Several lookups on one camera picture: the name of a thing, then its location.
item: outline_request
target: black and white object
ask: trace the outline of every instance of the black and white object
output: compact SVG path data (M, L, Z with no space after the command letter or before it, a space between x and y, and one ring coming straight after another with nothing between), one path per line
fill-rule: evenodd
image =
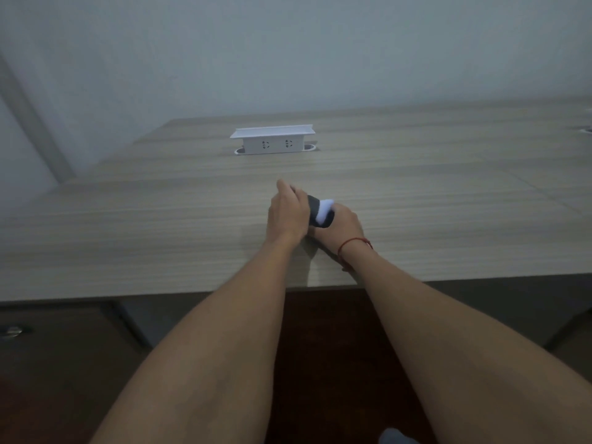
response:
M308 195L310 206L310 218L308 224L315 227L329 227L335 217L332 207L335 201L332 199L317 199Z

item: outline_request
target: right hand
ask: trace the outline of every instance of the right hand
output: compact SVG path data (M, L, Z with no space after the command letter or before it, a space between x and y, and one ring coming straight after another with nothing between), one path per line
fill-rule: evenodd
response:
M341 204L333 204L335 217L329 227L308 227L308 235L315 238L333 254L350 238L364 238L364 231L358 216Z

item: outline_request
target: gray wall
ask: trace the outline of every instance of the gray wall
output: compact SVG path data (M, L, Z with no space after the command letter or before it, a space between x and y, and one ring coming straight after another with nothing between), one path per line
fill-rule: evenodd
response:
M0 220L57 185L0 98Z
M592 0L0 0L83 171L171 118L592 93Z

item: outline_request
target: red bracelet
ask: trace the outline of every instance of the red bracelet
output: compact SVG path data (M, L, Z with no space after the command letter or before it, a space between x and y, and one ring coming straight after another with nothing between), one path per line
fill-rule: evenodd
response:
M343 247L348 244L350 241L353 240L360 240L363 241L364 243L366 243L368 246L370 246L371 249L374 249L374 247L372 246L372 243L370 243L370 240L367 238L363 238L363 237L354 237L354 238L350 238L349 240L345 240L343 242L343 244L341 246L339 246L339 249L337 249L337 260L339 261L339 263L341 263L341 266L343 266L343 270L344 271L348 271L348 272L352 272L353 268L352 266L346 262L343 257L341 256L341 250L343 249Z

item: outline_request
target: forearm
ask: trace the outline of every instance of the forearm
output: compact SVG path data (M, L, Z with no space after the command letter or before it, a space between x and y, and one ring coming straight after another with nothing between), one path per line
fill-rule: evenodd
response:
M588 382L500 322L352 244L344 257L443 444L590 441Z
M262 442L290 253L264 245L189 312L140 366L93 444Z

